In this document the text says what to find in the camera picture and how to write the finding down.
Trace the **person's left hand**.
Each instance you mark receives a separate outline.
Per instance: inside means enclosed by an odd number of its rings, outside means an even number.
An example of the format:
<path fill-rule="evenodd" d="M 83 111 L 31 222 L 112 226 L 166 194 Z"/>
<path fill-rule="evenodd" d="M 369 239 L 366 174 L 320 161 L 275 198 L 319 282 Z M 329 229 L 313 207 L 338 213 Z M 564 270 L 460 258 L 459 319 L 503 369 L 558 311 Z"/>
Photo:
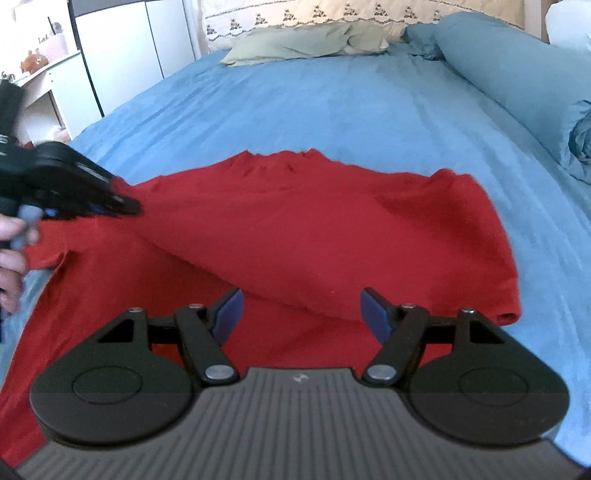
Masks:
<path fill-rule="evenodd" d="M 36 227 L 28 227 L 26 222 L 15 217 L 1 216 L 1 240 L 12 241 L 21 234 L 26 235 L 28 245 L 40 239 Z M 12 314 L 18 310 L 23 293 L 23 278 L 28 272 L 26 254 L 20 250 L 1 250 L 1 308 Z"/>

